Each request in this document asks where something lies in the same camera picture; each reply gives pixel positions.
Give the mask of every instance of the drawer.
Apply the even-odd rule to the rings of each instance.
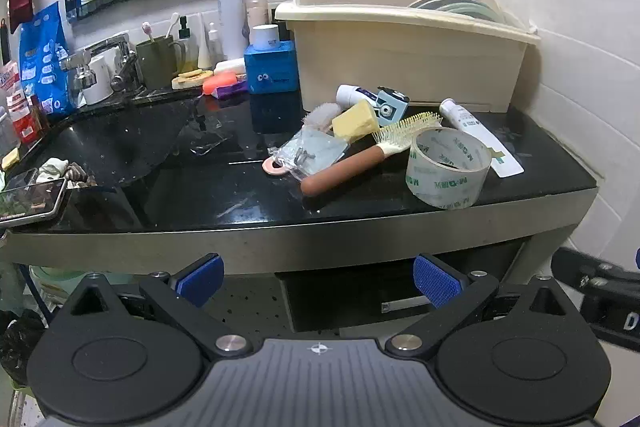
[[[439,254],[462,273],[485,270],[503,279],[527,238]],[[385,303],[421,296],[415,288],[414,258],[389,263],[277,273],[294,331],[329,330],[428,313],[428,303],[405,309]]]

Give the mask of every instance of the small box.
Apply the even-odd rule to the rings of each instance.
[[[298,90],[298,62],[293,41],[283,41],[272,50],[244,52],[246,81],[251,94]]]

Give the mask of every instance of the orange soap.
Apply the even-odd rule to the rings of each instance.
[[[233,71],[215,74],[202,84],[202,92],[204,94],[212,94],[219,87],[233,86],[237,81],[236,74]]]

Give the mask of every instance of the purple package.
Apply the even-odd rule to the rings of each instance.
[[[239,82],[236,82],[231,86],[217,87],[211,94],[214,98],[222,100],[223,98],[231,96],[232,94],[235,94],[237,92],[244,92],[246,90],[246,80],[240,80]]]

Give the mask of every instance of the chrome faucet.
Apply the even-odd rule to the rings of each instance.
[[[131,94],[137,94],[143,89],[142,85],[142,69],[140,69],[140,63],[138,61],[138,54],[129,49],[129,35],[122,33],[103,41],[96,42],[89,46],[88,51],[92,57],[99,55],[111,48],[118,48],[120,50],[120,70],[116,73],[111,81],[111,87],[113,90],[124,90]]]
[[[60,69],[63,71],[76,70],[76,74],[69,82],[69,94],[74,103],[78,103],[78,97],[83,89],[93,86],[96,82],[95,73],[89,68],[91,54],[87,50],[71,55],[60,60]]]

